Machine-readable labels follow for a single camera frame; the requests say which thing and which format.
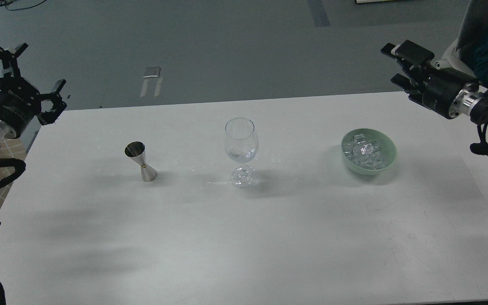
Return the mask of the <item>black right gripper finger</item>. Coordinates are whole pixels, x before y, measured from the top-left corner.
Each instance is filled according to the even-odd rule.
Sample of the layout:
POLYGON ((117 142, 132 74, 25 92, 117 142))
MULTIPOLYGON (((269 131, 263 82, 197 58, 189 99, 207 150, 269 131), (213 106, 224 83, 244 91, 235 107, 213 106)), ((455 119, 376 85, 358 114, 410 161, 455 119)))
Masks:
POLYGON ((401 66, 405 77, 412 85, 426 85, 428 82, 431 70, 430 62, 435 56, 432 51, 405 40, 397 45, 387 43, 382 47, 381 53, 393 58, 401 66))
POLYGON ((426 81, 413 80, 397 73, 391 78, 391 82, 403 89, 410 101, 419 106, 424 106, 423 94, 427 88, 426 81))

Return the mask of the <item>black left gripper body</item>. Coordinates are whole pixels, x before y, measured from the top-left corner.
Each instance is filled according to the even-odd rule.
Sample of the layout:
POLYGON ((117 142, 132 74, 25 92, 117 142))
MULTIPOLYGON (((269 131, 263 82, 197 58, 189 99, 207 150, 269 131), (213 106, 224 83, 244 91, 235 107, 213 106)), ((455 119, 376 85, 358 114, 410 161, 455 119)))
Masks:
POLYGON ((19 138, 40 112, 39 90, 25 78, 0 79, 0 121, 8 126, 6 138, 19 138))

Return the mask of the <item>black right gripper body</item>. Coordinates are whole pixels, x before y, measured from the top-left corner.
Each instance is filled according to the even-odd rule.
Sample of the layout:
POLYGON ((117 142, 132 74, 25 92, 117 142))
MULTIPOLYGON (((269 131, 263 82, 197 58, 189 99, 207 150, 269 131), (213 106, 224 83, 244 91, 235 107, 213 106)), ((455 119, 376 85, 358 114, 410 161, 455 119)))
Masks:
POLYGON ((454 68, 439 69, 431 74, 422 93, 422 106, 446 119, 454 119, 461 114, 462 102, 457 97, 464 89, 477 91, 477 78, 454 68))

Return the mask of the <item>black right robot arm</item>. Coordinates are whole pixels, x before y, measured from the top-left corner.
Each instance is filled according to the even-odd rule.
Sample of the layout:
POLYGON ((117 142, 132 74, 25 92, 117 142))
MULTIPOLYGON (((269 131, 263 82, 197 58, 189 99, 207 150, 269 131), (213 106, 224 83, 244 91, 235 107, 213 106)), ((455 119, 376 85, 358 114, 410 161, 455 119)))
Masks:
POLYGON ((401 66, 403 73, 394 75, 391 82, 413 103, 446 119, 468 116, 480 139, 470 145, 470 151, 488 157, 488 87, 480 92, 476 77, 452 67, 437 68, 431 64, 434 54, 409 40, 398 45, 387 43, 381 53, 401 66))

